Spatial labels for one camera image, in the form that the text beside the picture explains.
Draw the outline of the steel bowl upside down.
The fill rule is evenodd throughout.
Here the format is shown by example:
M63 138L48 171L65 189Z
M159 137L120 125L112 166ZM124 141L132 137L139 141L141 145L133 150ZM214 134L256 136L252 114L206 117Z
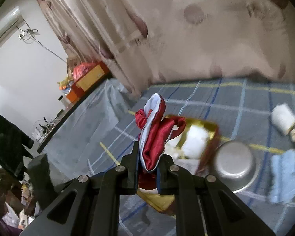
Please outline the steel bowl upside down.
M248 188L260 171L260 159L243 142L229 141L216 149L209 173L234 193Z

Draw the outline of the red yellow cardboard box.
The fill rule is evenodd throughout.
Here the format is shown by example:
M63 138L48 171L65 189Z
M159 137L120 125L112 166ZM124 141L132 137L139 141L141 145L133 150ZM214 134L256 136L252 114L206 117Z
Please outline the red yellow cardboard box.
M83 77L76 82L74 81L71 90L75 91L77 96L81 98L96 82L105 77L109 72L106 64L103 61L100 61Z

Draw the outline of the clear plastic cover sheet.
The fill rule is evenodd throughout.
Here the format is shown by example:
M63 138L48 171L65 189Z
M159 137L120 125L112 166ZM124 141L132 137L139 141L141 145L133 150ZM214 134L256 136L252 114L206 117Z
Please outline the clear plastic cover sheet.
M52 168L68 179L91 174L97 145L135 100L117 79L107 79L65 120L43 149Z

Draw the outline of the red plastic bag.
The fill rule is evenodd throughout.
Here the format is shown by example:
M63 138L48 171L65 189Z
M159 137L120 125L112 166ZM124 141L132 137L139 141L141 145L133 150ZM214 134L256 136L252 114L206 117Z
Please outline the red plastic bag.
M88 73L90 70L92 70L96 66L96 63L86 63L83 62L82 64L74 67L72 77L74 81L76 82L81 77L83 77L86 73Z

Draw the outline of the beige leaf print curtain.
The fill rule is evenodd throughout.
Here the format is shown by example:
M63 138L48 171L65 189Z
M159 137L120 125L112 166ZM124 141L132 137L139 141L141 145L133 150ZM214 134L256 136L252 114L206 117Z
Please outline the beige leaf print curtain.
M295 83L295 0L37 0L69 58L103 61L134 95L154 83Z

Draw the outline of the orange box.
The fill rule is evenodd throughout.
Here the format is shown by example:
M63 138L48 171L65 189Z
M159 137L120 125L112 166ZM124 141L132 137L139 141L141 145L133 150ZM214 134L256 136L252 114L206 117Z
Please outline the orange box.
M77 96L75 91L70 90L70 92L66 95L66 98L71 102L71 103L76 103L80 97Z

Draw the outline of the small white cloth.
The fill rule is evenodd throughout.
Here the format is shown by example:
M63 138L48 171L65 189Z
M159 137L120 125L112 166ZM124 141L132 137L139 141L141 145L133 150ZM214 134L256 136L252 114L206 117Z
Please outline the small white cloth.
M271 112L271 122L283 135L288 135L295 126L295 114L286 103L279 104Z

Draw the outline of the light blue fluffy towel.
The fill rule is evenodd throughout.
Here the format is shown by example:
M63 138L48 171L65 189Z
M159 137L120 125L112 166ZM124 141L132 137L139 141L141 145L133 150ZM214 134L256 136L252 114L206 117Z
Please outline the light blue fluffy towel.
M295 150L271 157L270 203L288 203L295 197Z

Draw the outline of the white towel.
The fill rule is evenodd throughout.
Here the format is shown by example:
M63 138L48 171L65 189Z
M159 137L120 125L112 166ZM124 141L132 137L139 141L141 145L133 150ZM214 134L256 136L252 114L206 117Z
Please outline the white towel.
M209 140L209 131L205 128L192 125L187 131L186 140L182 145L182 151L188 159L200 159Z

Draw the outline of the red white satin cloth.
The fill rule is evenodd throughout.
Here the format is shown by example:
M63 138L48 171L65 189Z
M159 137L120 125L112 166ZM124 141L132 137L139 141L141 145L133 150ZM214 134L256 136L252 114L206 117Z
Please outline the red white satin cloth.
M157 188L156 167L165 152L165 144L180 136L186 128L186 119L180 116L165 117L165 100L161 95L152 95L144 108L135 113L139 158L143 171L139 173L139 188L153 191Z

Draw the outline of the grey plaid bed sheet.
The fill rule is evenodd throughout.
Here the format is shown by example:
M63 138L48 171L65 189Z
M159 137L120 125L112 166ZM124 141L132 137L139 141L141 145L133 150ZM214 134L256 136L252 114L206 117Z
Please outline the grey plaid bed sheet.
M165 100L165 115L182 116L189 125L204 126L209 131L210 150L231 140L250 147L258 158L260 171L238 197L276 235L295 235L295 197L286 204L272 204L267 198L272 156L294 148L290 137L272 125L270 114L279 104L287 104L295 114L295 84L220 78L151 86L96 145L87 159L91 175L120 164L122 157L131 153L140 133L135 113L154 93Z

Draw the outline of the red gold toffee tin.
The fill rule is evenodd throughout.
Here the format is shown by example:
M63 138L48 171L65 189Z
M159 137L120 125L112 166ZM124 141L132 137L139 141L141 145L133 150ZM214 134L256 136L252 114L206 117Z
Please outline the red gold toffee tin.
M165 144L165 154L175 164L187 169L192 175L201 175L215 154L219 144L219 126L207 120L186 117L185 130ZM153 184L149 189L138 188L137 194L157 212L175 213L173 195L160 195Z

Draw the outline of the white air conditioner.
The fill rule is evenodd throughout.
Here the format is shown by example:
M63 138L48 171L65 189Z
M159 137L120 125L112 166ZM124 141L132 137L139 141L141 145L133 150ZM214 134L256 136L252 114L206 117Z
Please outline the white air conditioner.
M0 47L23 22L19 6L14 7L0 18Z

